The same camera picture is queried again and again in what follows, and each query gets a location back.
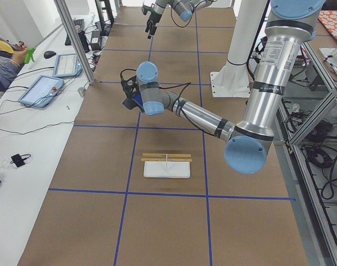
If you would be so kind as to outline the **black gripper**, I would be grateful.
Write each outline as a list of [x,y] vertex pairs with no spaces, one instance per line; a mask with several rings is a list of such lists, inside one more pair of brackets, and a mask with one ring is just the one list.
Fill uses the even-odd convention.
[[161,17],[162,17],[162,14],[152,11],[148,18],[145,32],[146,33],[150,32],[149,35],[155,35],[155,32],[157,30],[156,24],[160,22]]

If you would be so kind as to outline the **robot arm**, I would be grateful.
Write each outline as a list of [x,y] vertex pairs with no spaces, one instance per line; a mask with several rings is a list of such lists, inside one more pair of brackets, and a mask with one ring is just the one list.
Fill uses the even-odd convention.
[[146,115],[171,111],[205,134],[226,142],[227,165],[253,174],[266,164],[274,139],[273,121],[300,47],[312,40],[323,1],[243,1],[231,37],[219,30],[213,40],[228,42],[227,56],[202,55],[198,63],[176,58],[166,79],[198,75],[198,100],[186,91],[160,85],[151,62],[136,69],[136,105]]
[[167,5],[171,7],[171,11],[176,12],[182,21],[189,23],[195,11],[208,7],[213,2],[214,1],[157,0],[150,6],[143,4],[141,7],[142,13],[144,15],[147,15],[148,12],[151,13],[147,20],[145,29],[145,32],[148,33],[147,38],[150,39],[155,35],[157,30],[156,24],[160,22]]

